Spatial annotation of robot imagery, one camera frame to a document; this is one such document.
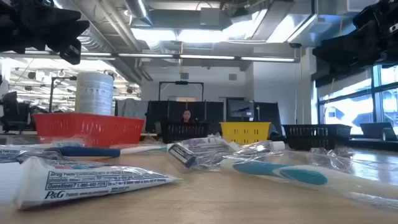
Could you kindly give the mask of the black office chair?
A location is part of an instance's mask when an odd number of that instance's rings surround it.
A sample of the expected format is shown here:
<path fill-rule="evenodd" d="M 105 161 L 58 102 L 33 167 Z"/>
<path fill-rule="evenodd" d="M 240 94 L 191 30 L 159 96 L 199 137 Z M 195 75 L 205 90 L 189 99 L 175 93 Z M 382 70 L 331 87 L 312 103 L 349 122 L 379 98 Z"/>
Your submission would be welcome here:
<path fill-rule="evenodd" d="M 29 126 L 30 104 L 17 100 L 17 92 L 6 93 L 0 100 L 4 114 L 0 116 L 3 131 L 8 133 L 12 127 L 16 127 L 21 134 Z"/>

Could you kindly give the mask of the teal white toothbrush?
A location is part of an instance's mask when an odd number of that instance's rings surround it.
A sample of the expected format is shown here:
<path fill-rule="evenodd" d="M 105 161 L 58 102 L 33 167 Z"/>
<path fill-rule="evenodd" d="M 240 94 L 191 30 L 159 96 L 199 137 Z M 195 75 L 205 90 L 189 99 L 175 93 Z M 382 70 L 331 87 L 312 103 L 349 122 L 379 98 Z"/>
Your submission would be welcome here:
<path fill-rule="evenodd" d="M 375 206 L 398 210 L 398 184 L 359 177 L 338 169 L 310 164 L 281 164 L 267 159 L 225 157 L 220 162 L 224 170 L 290 182 L 317 190 L 360 200 Z"/>

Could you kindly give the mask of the dark wall monitor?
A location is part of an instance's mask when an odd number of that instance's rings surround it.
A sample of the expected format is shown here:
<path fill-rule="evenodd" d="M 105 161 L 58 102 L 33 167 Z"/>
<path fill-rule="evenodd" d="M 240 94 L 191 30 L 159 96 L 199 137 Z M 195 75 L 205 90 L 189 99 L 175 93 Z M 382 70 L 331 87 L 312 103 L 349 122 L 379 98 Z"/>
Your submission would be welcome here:
<path fill-rule="evenodd" d="M 254 121 L 254 103 L 240 99 L 227 99 L 226 120 L 231 122 Z"/>

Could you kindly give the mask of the black stand frame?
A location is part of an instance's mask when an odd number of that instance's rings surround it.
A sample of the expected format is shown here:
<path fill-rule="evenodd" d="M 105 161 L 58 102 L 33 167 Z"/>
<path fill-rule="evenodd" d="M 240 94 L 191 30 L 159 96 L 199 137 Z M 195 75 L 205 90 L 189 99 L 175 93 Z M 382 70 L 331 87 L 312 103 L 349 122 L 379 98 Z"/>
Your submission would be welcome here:
<path fill-rule="evenodd" d="M 201 101 L 205 101 L 204 98 L 204 90 L 205 90 L 205 84 L 203 82 L 188 82 L 188 81 L 174 81 L 174 82 L 170 82 L 170 81 L 162 81 L 159 82 L 159 87 L 158 87 L 158 101 L 161 100 L 161 86 L 164 84 L 174 84 L 174 85 L 201 85 Z"/>

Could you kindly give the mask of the white Crest toothpaste tube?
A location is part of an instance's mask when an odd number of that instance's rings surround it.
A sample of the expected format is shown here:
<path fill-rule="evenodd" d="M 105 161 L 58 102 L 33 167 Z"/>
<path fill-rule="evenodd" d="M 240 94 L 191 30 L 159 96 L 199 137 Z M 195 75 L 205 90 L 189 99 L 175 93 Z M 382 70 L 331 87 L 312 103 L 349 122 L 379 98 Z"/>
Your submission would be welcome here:
<path fill-rule="evenodd" d="M 25 210 L 173 183 L 176 177 L 140 167 L 29 157 L 0 165 L 0 205 Z"/>

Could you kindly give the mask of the black plastic basket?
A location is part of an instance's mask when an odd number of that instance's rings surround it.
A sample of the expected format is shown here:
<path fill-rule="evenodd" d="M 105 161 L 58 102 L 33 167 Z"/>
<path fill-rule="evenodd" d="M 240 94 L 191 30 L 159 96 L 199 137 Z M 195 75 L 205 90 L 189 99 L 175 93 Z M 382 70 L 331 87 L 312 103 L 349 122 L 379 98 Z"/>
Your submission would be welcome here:
<path fill-rule="evenodd" d="M 208 128 L 208 123 L 161 122 L 161 136 L 163 143 L 166 144 L 193 138 L 205 138 Z"/>
<path fill-rule="evenodd" d="M 351 135 L 351 126 L 343 124 L 286 124 L 283 128 L 289 147 L 298 151 L 320 147 L 331 150 Z"/>

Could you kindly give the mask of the grey hanging cloth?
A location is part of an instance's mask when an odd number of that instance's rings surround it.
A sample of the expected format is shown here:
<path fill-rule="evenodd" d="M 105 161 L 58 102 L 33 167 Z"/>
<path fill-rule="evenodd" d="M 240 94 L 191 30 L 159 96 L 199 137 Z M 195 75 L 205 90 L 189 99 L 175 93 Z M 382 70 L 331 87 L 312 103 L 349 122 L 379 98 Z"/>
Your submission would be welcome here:
<path fill-rule="evenodd" d="M 148 101 L 139 101 L 131 98 L 125 100 L 116 100 L 115 115 L 127 118 L 142 119 L 144 124 L 142 126 L 141 133 L 144 133 L 148 104 Z"/>

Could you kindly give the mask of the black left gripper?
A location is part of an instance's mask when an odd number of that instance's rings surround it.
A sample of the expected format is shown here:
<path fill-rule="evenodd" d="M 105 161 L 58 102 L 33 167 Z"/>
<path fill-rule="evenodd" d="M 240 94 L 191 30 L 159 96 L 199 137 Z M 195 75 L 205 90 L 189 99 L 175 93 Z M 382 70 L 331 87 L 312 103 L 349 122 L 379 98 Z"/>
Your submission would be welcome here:
<path fill-rule="evenodd" d="M 68 63 L 78 65 L 78 37 L 90 26 L 79 18 L 79 12 L 58 8 L 53 0 L 0 0 L 0 52 L 50 48 Z"/>

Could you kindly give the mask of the white wipes canister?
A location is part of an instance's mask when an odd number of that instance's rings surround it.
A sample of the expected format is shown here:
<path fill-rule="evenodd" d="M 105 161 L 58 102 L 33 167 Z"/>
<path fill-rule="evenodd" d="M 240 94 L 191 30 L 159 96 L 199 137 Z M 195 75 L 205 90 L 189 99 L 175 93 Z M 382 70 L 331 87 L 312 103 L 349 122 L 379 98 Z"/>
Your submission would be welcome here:
<path fill-rule="evenodd" d="M 75 112 L 111 115 L 113 109 L 111 75 L 101 72 L 80 72 L 76 76 Z"/>

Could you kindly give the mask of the red plastic basket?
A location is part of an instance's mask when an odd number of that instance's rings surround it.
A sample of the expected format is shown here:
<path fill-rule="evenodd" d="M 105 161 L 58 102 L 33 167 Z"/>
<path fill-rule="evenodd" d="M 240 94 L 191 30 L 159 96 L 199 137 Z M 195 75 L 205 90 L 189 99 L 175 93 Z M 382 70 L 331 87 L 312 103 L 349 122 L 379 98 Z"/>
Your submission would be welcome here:
<path fill-rule="evenodd" d="M 34 115 L 39 136 L 53 138 L 82 137 L 93 147 L 137 144 L 144 120 L 86 113 L 45 113 Z"/>

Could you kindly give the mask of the black partition screen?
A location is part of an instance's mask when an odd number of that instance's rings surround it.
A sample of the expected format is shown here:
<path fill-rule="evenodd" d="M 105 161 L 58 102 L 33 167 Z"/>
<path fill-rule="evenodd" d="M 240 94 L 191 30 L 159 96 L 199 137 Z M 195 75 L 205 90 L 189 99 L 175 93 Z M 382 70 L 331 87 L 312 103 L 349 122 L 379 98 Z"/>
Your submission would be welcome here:
<path fill-rule="evenodd" d="M 220 122 L 224 121 L 224 103 L 212 101 L 150 101 L 147 107 L 145 132 L 154 133 L 156 122 L 181 122 L 183 113 L 188 110 L 191 120 L 208 123 L 209 134 L 221 131 Z"/>
<path fill-rule="evenodd" d="M 270 122 L 275 131 L 282 134 L 280 113 L 277 103 L 254 102 L 254 121 Z"/>

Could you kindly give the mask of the long light bar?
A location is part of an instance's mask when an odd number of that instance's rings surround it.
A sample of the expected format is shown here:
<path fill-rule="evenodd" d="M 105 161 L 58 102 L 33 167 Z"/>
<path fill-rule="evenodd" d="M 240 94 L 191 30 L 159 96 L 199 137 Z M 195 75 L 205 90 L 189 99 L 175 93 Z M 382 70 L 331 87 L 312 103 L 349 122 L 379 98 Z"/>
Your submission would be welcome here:
<path fill-rule="evenodd" d="M 26 50 L 23 54 L 13 51 L 0 52 L 0 57 L 22 58 L 60 58 L 59 53 L 53 51 Z M 244 62 L 278 62 L 297 63 L 299 58 L 282 57 L 252 57 L 252 56 L 227 56 L 227 55 L 197 55 L 197 54 L 144 54 L 144 53 L 107 53 L 107 52 L 82 52 L 83 60 L 115 60 L 116 58 L 159 58 L 177 60 L 228 60 Z"/>

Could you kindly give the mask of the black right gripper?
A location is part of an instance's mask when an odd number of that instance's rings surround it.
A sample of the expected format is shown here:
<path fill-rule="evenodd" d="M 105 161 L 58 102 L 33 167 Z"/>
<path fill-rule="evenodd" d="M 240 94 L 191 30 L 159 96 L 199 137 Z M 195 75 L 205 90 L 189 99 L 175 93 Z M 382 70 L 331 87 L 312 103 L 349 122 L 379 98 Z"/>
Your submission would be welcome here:
<path fill-rule="evenodd" d="M 393 67 L 398 65 L 398 0 L 379 0 L 366 6 L 353 19 L 357 30 L 369 22 L 375 23 L 375 33 L 352 32 L 347 35 L 321 41 L 312 51 L 316 65 L 320 68 L 333 67 Z M 358 61 L 371 60 L 377 50 L 380 56 L 372 63 Z M 333 64 L 329 62 L 353 62 Z"/>

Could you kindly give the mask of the black aluminium table frame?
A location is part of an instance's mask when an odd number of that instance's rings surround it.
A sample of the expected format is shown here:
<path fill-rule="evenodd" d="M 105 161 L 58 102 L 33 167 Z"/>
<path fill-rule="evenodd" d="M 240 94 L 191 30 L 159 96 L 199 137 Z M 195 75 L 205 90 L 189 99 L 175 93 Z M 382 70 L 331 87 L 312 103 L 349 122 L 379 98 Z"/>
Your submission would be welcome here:
<path fill-rule="evenodd" d="M 343 141 L 345 146 L 380 151 L 398 152 L 398 141 L 383 141 L 380 139 L 353 138 Z"/>

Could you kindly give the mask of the yellow plastic basket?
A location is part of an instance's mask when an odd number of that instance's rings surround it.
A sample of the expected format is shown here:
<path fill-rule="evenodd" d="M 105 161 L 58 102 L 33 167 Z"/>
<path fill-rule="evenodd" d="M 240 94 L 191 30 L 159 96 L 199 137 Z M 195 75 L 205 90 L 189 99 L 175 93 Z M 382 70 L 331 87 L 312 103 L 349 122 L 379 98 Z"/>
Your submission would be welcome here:
<path fill-rule="evenodd" d="M 236 144 L 252 144 L 266 141 L 269 136 L 269 122 L 221 122 L 222 137 Z"/>

